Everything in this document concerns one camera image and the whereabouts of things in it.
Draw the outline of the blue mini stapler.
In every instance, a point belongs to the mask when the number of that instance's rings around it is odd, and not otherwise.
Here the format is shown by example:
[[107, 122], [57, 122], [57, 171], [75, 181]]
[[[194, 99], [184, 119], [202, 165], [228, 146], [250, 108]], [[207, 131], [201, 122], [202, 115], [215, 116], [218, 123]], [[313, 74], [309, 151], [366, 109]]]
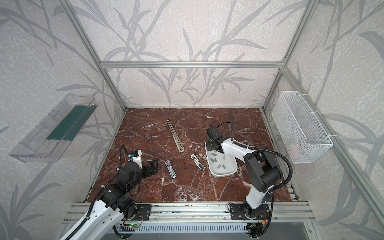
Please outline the blue mini stapler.
[[168, 171], [170, 173], [171, 178], [172, 179], [176, 178], [177, 175], [176, 175], [176, 173], [175, 173], [175, 171], [174, 171], [174, 169], [172, 167], [171, 162], [170, 161], [165, 161], [165, 165], [166, 165], [166, 167], [167, 167], [167, 169], [168, 169]]

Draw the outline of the white mini stapler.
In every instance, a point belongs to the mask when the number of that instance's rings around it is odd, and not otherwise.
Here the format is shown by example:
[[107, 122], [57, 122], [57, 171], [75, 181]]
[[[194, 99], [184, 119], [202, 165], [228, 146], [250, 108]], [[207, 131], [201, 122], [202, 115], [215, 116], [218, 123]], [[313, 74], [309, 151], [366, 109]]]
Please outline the white mini stapler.
[[205, 169], [205, 166], [198, 160], [197, 156], [195, 154], [191, 155], [192, 160], [197, 165], [197, 167], [203, 171]]

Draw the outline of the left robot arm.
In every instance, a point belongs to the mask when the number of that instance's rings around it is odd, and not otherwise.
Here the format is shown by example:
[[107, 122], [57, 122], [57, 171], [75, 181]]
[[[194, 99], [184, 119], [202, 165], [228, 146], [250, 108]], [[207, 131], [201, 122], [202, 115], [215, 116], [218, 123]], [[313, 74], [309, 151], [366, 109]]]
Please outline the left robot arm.
[[150, 205], [145, 205], [143, 210], [138, 208], [131, 191], [143, 178], [156, 175], [158, 164], [158, 160], [151, 161], [139, 168], [139, 164], [131, 161], [119, 167], [107, 185], [99, 190], [85, 215], [61, 239], [100, 240], [110, 229], [117, 229], [116, 225], [122, 220], [148, 220]]

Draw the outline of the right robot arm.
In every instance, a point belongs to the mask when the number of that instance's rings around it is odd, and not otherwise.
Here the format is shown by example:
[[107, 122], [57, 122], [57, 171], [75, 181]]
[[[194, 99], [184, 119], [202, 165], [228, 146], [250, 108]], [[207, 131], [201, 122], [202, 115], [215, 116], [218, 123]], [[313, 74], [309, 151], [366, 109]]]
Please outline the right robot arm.
[[[231, 136], [224, 137], [217, 126], [212, 125], [206, 129], [209, 139], [206, 141], [208, 150], [217, 151], [242, 160], [247, 168], [252, 187], [244, 200], [244, 207], [249, 213], [260, 210], [266, 204], [274, 191], [286, 186], [293, 176], [293, 166], [284, 155], [266, 149], [249, 146], [235, 140], [235, 130]], [[289, 173], [283, 182], [283, 172], [275, 157], [282, 159]]]

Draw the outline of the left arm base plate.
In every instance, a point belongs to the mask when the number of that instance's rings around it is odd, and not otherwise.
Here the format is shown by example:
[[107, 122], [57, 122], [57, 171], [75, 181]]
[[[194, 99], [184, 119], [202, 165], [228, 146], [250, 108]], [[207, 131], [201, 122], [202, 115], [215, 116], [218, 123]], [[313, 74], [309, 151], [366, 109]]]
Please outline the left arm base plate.
[[148, 221], [152, 210], [151, 204], [138, 204], [133, 215], [128, 218], [129, 221]]

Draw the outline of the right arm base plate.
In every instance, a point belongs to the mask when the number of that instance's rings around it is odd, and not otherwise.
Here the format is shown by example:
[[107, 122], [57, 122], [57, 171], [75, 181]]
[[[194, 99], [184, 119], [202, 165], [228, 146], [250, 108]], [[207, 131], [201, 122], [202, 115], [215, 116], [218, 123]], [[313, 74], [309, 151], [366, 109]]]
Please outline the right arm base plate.
[[231, 215], [231, 220], [267, 221], [271, 213], [268, 204], [262, 204], [258, 208], [252, 209], [246, 204], [228, 203], [227, 208]]

